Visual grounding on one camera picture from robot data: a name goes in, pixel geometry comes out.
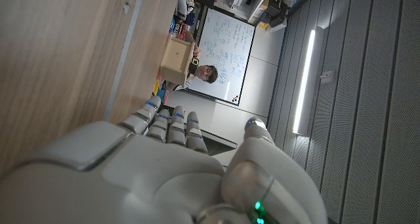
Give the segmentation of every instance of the desk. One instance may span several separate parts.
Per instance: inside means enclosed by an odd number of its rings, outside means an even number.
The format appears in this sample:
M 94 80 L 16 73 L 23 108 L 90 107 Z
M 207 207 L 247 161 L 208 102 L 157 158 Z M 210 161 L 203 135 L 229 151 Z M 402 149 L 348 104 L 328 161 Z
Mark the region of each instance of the desk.
M 0 0 L 0 175 L 27 152 L 103 119 L 135 3 Z M 149 99 L 176 3 L 142 0 L 112 123 Z

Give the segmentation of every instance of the whiteboard frame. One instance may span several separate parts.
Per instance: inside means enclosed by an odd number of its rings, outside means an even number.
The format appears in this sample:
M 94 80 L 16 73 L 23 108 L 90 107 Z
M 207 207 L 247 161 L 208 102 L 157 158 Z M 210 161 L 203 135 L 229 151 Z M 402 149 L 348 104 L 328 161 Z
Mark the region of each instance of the whiteboard frame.
M 226 103 L 232 104 L 232 105 L 234 105 L 234 106 L 239 106 L 239 104 L 240 104 L 240 102 L 241 102 L 241 98 L 242 98 L 242 89 L 243 89 L 243 84 L 245 83 L 245 77 L 246 77 L 246 75 L 247 75 L 247 69 L 248 69 L 249 57 L 251 57 L 251 49 L 252 49 L 252 46 L 253 46 L 253 44 L 254 44 L 255 29 L 256 29 L 257 27 L 256 27 L 256 26 L 254 26 L 254 25 L 252 25 L 252 24 L 250 24 L 250 23 L 248 23 L 248 22 L 246 22 L 246 21 L 244 21 L 244 20 L 242 20 L 242 19 L 239 19 L 239 18 L 236 18 L 235 16 L 230 15 L 231 13 L 229 13 L 229 12 L 228 12 L 229 14 L 226 14 L 226 12 L 227 12 L 227 11 L 225 11 L 225 10 L 223 10 L 223 9 L 220 9 L 220 8 L 218 8 L 218 7 L 213 7 L 213 8 L 207 7 L 207 12 L 205 13 L 205 16 L 204 16 L 203 28 L 201 29 L 200 36 L 203 34 L 204 25 L 205 25 L 205 20 L 207 19 L 207 13 L 209 13 L 208 9 L 212 9 L 212 10 L 217 11 L 217 12 L 219 12 L 219 13 L 225 14 L 225 15 L 227 15 L 227 16 L 229 16 L 229 17 L 232 17 L 232 18 L 234 18 L 234 19 L 236 19 L 236 20 L 239 20 L 239 21 L 241 21 L 241 22 L 243 22 L 243 23 L 249 24 L 250 26 L 254 27 L 254 33 L 253 33 L 253 35 L 252 35 L 252 42 L 251 42 L 251 46 L 249 47 L 249 53 L 248 53 L 247 64 L 246 64 L 246 67 L 245 67 L 245 72 L 243 73 L 243 80 L 242 80 L 242 85 L 241 85 L 241 91 L 240 91 L 240 93 L 239 93 L 239 95 L 238 95 L 238 96 L 239 96 L 239 100 L 238 100 L 238 103 L 236 104 L 236 103 L 234 103 L 234 102 L 226 101 L 226 100 L 224 100 L 224 99 L 220 99 L 220 98 L 218 98 L 218 97 L 214 97 L 214 96 L 211 96 L 211 95 L 208 95 L 208 94 L 205 94 L 205 93 L 199 92 L 199 91 L 195 91 L 195 90 L 192 90 L 192 89 L 188 89 L 188 88 L 187 88 L 187 89 L 182 89 L 181 91 L 184 91 L 185 93 L 189 93 L 189 94 L 191 94 L 191 95 L 194 95 L 194 96 L 197 96 L 197 97 L 201 97 L 201 98 L 203 98 L 203 99 L 207 99 L 207 100 L 210 100 L 210 101 L 215 101 L 215 102 L 217 102 L 217 101 L 222 101 L 222 102 L 226 102 Z M 198 41 L 198 43 L 197 43 L 197 46 L 199 46 L 199 47 L 200 47 L 200 41 L 201 41 L 201 38 L 199 39 L 199 41 Z

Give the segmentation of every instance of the white wall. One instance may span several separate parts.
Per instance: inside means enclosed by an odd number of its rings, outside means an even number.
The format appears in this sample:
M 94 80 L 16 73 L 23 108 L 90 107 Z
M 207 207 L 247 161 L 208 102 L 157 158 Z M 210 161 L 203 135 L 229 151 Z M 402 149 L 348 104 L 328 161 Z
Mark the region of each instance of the white wall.
M 203 130 L 240 146 L 243 142 L 243 129 L 249 118 L 256 116 L 266 122 L 283 35 L 283 30 L 268 34 L 257 27 L 239 106 L 221 101 L 213 102 L 180 91 L 169 92 L 165 104 L 172 107 L 182 106 L 186 114 L 197 112 Z M 224 152 L 214 158 L 227 166 L 235 152 L 236 150 Z

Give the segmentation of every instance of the fluorescent light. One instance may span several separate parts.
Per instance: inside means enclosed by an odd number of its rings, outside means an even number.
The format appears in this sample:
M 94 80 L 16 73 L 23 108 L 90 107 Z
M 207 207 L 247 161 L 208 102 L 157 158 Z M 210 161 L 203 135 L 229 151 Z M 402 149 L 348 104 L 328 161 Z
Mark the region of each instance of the fluorescent light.
M 314 49 L 314 40 L 315 40 L 315 30 L 312 30 L 310 32 L 308 51 L 306 52 L 306 60 L 304 62 L 301 90 L 299 91 L 299 99 L 297 101 L 295 123 L 293 124 L 293 132 L 294 133 L 298 133 L 299 122 L 301 121 L 303 101 L 305 99 L 306 83 L 308 81 L 310 59 L 312 57 L 312 50 Z

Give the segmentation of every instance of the wooden table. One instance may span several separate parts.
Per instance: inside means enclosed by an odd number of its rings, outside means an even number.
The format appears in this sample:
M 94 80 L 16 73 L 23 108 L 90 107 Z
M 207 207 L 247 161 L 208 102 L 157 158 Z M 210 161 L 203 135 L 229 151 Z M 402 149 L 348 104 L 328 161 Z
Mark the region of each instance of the wooden table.
M 135 2 L 0 0 L 0 175 L 27 152 L 103 119 Z M 150 97 L 176 2 L 142 0 L 112 123 Z

